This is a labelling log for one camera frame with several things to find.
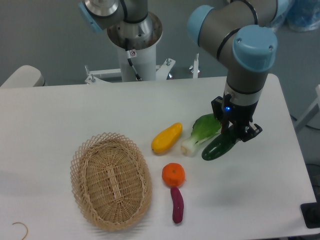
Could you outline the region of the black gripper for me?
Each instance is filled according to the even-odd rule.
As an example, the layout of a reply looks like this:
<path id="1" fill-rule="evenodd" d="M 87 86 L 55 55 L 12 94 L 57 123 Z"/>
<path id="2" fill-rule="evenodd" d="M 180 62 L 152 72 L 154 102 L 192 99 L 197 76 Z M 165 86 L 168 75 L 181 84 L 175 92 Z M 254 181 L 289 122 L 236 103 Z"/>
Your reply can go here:
<path id="1" fill-rule="evenodd" d="M 255 138 L 263 131 L 258 124 L 253 123 L 257 105 L 257 102 L 245 106 L 237 105 L 232 102 L 231 96 L 218 96 L 211 101 L 214 118 L 220 123 L 221 132 L 233 126 L 237 140 L 242 142 Z"/>

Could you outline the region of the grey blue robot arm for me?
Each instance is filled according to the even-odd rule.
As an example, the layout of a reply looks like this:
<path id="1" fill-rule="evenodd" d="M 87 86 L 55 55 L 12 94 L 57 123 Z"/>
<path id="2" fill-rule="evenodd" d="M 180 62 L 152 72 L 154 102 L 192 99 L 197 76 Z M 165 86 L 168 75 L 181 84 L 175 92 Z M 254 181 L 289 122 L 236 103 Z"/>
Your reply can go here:
<path id="1" fill-rule="evenodd" d="M 187 21 L 189 37 L 228 70 L 223 95 L 211 105 L 221 131 L 234 129 L 237 140 L 247 142 L 262 131 L 253 114 L 278 47 L 268 24 L 287 4 L 285 0 L 232 0 L 220 10 L 202 5 Z M 107 31 L 118 47 L 123 81 L 157 78 L 155 47 L 163 28 L 147 1 L 83 0 L 78 7 L 91 29 Z"/>

